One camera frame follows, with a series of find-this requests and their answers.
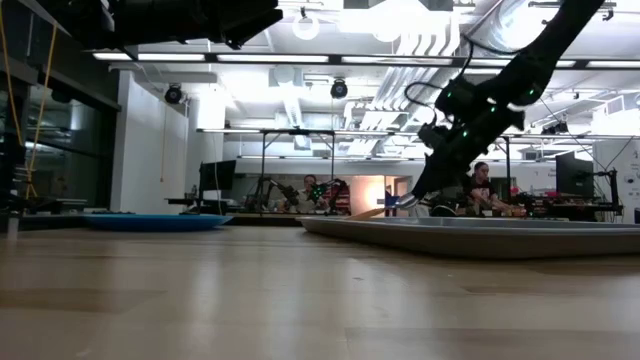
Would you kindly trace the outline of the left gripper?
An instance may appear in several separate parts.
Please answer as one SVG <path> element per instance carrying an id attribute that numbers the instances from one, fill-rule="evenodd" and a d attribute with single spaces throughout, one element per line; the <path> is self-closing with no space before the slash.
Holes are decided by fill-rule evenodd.
<path id="1" fill-rule="evenodd" d="M 199 0 L 203 22 L 200 35 L 231 49 L 240 49 L 246 39 L 242 27 L 251 19 L 254 0 Z M 279 0 L 256 0 L 250 34 L 255 36 L 283 19 Z"/>

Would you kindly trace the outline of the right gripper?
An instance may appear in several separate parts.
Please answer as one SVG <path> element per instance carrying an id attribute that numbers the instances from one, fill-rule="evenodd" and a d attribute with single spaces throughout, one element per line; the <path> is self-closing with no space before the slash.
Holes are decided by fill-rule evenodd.
<path id="1" fill-rule="evenodd" d="M 508 128 L 524 129 L 525 113 L 509 108 L 489 107 L 471 118 L 457 122 L 445 135 L 439 146 L 439 159 L 456 167 L 468 166 Z M 422 199 L 428 193 L 462 185 L 468 179 L 466 172 L 451 168 L 426 165 L 411 190 Z"/>

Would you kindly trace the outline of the blue round plate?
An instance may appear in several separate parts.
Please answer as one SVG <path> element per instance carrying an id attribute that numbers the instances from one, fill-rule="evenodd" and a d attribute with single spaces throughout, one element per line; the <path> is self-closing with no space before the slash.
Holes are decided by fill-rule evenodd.
<path id="1" fill-rule="evenodd" d="M 197 232 L 224 225 L 231 216 L 91 214 L 84 217 L 93 229 L 117 232 Z"/>

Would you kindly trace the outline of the grey plastic tray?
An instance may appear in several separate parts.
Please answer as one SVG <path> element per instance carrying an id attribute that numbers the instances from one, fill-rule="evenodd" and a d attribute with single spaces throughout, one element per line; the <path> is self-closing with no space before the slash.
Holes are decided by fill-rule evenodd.
<path id="1" fill-rule="evenodd" d="M 640 225 L 464 217 L 300 217 L 298 221 L 317 235 L 469 259 L 640 255 Z"/>

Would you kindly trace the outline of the person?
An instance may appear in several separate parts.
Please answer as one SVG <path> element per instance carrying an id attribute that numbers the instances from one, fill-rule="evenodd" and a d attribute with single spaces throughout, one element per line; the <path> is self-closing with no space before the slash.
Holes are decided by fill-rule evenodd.
<path id="1" fill-rule="evenodd" d="M 328 210 L 329 204 L 325 198 L 319 196 L 316 200 L 311 199 L 313 188 L 317 184 L 314 175 L 306 175 L 303 179 L 304 188 L 297 191 L 297 205 L 292 205 L 286 198 L 279 201 L 278 210 L 288 213 L 315 213 L 317 210 Z"/>
<path id="2" fill-rule="evenodd" d="M 489 181 L 489 166 L 485 162 L 477 162 L 473 174 L 469 179 L 466 194 L 469 205 L 476 215 L 483 215 L 485 211 L 499 211 L 508 216 L 522 216 L 524 209 L 519 206 L 503 202 L 497 195 Z"/>

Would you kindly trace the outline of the cluttered workbench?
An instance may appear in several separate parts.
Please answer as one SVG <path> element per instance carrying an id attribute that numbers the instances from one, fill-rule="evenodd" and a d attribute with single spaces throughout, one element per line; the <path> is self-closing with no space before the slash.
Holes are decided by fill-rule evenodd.
<path id="1" fill-rule="evenodd" d="M 523 192 L 512 195 L 509 203 L 522 206 L 527 217 L 581 222 L 611 221 L 616 216 L 622 216 L 624 210 L 620 203 L 578 195 L 536 196 Z"/>

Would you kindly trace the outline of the black computer monitor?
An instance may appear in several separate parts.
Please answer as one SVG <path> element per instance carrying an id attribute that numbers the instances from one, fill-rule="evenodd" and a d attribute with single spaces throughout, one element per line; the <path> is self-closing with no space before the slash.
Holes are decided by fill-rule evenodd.
<path id="1" fill-rule="evenodd" d="M 199 168 L 199 189 L 202 192 L 231 190 L 235 169 L 235 160 L 202 163 Z"/>
<path id="2" fill-rule="evenodd" d="M 593 162 L 577 159 L 573 153 L 557 155 L 556 190 L 572 196 L 594 195 Z"/>

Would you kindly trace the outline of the black metal frame stand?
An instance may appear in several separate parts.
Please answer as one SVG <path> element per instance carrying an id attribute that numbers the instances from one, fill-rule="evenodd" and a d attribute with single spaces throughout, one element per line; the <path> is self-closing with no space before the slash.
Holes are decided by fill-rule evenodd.
<path id="1" fill-rule="evenodd" d="M 504 142 L 504 145 L 499 145 L 498 147 L 505 154 L 505 169 L 506 169 L 506 179 L 507 179 L 507 201 L 511 202 L 511 189 L 512 189 L 512 177 L 511 177 L 511 151 L 510 151 L 510 138 L 506 135 L 502 135 L 501 139 Z"/>
<path id="2" fill-rule="evenodd" d="M 256 187 L 256 195 L 259 197 L 259 201 L 264 195 L 264 182 L 267 181 L 269 184 L 274 186 L 278 186 L 276 182 L 273 182 L 271 179 L 267 179 L 265 177 L 265 160 L 266 160 L 266 150 L 271 145 L 273 141 L 279 138 L 282 134 L 287 134 L 290 136 L 305 136 L 311 137 L 312 135 L 316 135 L 320 140 L 322 140 L 328 149 L 331 152 L 331 176 L 334 176 L 334 162 L 335 162 L 335 139 L 336 133 L 333 130 L 314 130 L 314 129 L 301 129 L 299 127 L 292 129 L 262 129 L 260 130 L 262 134 L 262 153 L 261 153 L 261 173 L 259 177 L 259 181 Z M 263 213 L 262 204 L 257 207 L 258 212 L 260 214 Z"/>

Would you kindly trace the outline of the black aluminium rig frame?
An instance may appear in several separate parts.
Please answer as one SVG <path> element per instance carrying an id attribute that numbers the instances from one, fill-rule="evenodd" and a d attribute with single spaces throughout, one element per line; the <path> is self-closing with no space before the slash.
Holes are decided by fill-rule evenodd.
<path id="1" fill-rule="evenodd" d="M 109 204 L 104 214 L 179 215 L 174 208 L 185 189 L 188 120 L 142 88 L 123 72 L 121 91 L 129 97 L 114 122 Z M 26 216 L 0 210 L 0 234 L 16 236 L 20 230 L 49 230 L 88 226 L 86 215 Z M 233 226 L 294 226 L 292 214 L 228 213 Z"/>

